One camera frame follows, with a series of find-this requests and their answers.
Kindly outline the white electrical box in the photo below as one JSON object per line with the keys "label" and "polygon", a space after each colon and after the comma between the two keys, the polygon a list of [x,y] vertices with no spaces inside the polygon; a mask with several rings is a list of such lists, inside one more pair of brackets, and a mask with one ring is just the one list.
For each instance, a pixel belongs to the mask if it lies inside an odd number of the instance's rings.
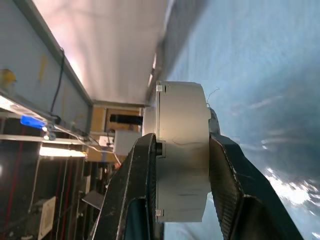
{"label": "white electrical box", "polygon": [[131,130],[116,130],[114,135],[113,153],[119,156],[127,156],[141,132]]}

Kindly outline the blue plastic table sheet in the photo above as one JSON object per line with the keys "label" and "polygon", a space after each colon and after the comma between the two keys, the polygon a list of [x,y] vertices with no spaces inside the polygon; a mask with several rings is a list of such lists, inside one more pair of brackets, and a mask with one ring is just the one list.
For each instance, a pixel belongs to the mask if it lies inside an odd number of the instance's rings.
{"label": "blue plastic table sheet", "polygon": [[202,85],[221,133],[320,240],[320,0],[168,0],[161,78]]}

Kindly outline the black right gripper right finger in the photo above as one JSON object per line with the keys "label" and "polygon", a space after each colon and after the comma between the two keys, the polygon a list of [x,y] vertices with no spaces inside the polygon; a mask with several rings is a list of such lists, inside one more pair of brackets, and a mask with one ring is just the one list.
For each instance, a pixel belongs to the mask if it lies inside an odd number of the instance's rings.
{"label": "black right gripper right finger", "polygon": [[267,178],[236,142],[215,133],[209,181],[223,240],[304,240]]}

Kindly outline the silver motor housing copper windings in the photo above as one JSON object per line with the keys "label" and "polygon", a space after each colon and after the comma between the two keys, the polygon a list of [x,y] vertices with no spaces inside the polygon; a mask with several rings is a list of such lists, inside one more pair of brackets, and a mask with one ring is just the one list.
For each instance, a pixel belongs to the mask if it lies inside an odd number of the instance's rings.
{"label": "silver motor housing copper windings", "polygon": [[209,183],[209,119],[202,86],[163,82],[156,87],[156,220],[201,222]]}

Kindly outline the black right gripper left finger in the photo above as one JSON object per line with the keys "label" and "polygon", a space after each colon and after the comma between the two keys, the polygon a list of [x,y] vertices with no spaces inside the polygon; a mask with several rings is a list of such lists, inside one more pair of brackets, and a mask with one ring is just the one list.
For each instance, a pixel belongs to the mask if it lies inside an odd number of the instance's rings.
{"label": "black right gripper left finger", "polygon": [[112,176],[91,240],[156,240],[156,158],[154,133],[140,137]]}

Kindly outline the bright light strip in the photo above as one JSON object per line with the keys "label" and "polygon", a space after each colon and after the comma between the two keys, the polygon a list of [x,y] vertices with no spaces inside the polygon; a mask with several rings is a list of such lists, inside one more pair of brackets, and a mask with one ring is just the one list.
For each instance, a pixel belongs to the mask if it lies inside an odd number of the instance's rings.
{"label": "bright light strip", "polygon": [[44,146],[40,148],[39,155],[43,157],[86,157],[82,151]]}

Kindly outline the white foam board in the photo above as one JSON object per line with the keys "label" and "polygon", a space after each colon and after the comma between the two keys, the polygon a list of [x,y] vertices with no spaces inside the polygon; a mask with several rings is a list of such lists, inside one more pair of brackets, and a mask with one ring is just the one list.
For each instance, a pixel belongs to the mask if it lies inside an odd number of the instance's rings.
{"label": "white foam board", "polygon": [[94,101],[145,104],[175,0],[33,0]]}

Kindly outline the yellow object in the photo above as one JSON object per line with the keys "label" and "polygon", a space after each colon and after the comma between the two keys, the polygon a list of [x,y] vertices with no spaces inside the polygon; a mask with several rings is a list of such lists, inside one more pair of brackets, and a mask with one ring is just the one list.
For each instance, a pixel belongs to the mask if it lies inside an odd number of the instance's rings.
{"label": "yellow object", "polygon": [[8,88],[17,81],[15,74],[8,68],[0,69],[0,85]]}

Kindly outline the blue plastic object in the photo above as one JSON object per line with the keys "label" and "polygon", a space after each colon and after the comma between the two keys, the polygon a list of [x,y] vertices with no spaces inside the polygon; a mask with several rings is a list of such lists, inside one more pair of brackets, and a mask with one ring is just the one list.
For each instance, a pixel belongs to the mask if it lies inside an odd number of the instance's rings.
{"label": "blue plastic object", "polygon": [[22,115],[20,118],[20,123],[22,125],[28,126],[28,127],[32,127],[32,128],[36,128],[36,129],[42,129],[43,127],[46,126],[46,123],[42,120],[36,119],[34,117],[31,116],[26,116],[26,115]]}

